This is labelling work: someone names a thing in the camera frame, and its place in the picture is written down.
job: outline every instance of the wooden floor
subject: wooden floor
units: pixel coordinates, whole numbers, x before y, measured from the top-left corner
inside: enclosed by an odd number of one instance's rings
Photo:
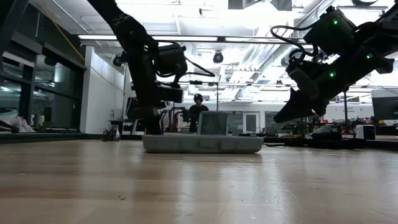
[[[0,223],[398,223],[398,154],[265,147],[146,154],[141,142],[0,145]]]

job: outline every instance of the white wall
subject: white wall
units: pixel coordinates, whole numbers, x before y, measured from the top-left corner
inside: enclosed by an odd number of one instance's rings
[[[216,110],[216,102],[205,101],[203,103],[209,110]],[[192,101],[183,103],[176,103],[175,106],[191,107]],[[260,127],[266,126],[266,112],[278,112],[284,106],[284,103],[219,103],[220,111],[246,111],[246,112],[260,112]],[[373,106],[371,104],[348,104],[348,118],[368,118],[373,116]],[[326,114],[323,119],[331,122],[333,119],[344,119],[344,104],[333,103],[326,108]]]
[[[93,47],[86,48],[85,66],[80,131],[102,134],[111,127],[112,110],[115,119],[122,115],[123,92],[119,90],[124,90],[124,75],[96,55]]]

